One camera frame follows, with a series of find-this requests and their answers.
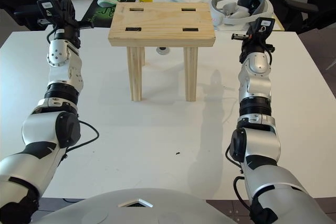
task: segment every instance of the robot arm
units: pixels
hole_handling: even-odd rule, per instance
[[[0,162],[0,222],[29,223],[68,147],[80,139],[78,96],[83,88],[80,28],[70,0],[39,0],[56,32],[47,61],[47,91],[22,127],[25,149]]]
[[[240,163],[255,223],[333,223],[294,175],[277,165],[280,142],[271,116],[272,45],[266,44],[275,20],[258,18],[243,41],[239,73],[239,118],[230,155]],[[268,62],[265,51],[269,53]]]

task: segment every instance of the computer mouse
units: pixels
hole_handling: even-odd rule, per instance
[[[98,0],[97,4],[100,7],[107,8],[115,6],[118,2],[120,2],[120,0]]]

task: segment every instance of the wooden stool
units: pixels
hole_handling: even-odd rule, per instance
[[[215,32],[207,3],[118,3],[109,41],[127,47],[131,100],[141,101],[144,47],[183,47],[185,96],[196,101],[198,47],[212,47]]]

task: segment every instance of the wooden leg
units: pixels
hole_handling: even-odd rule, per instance
[[[141,101],[142,65],[141,50],[138,47],[127,47],[128,74],[130,78],[131,100]]]
[[[141,65],[145,66],[146,62],[145,62],[145,48],[144,47],[138,47],[138,50],[141,51]]]
[[[198,47],[185,47],[184,50],[184,72],[185,72],[185,100],[196,101],[197,83],[197,59]]]

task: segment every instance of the rectangular slot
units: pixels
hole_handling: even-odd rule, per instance
[[[195,12],[196,8],[182,8],[183,12]]]
[[[141,27],[126,27],[125,31],[141,31]]]
[[[198,31],[198,28],[183,28],[183,31]]]
[[[143,8],[130,8],[131,12],[143,12]]]

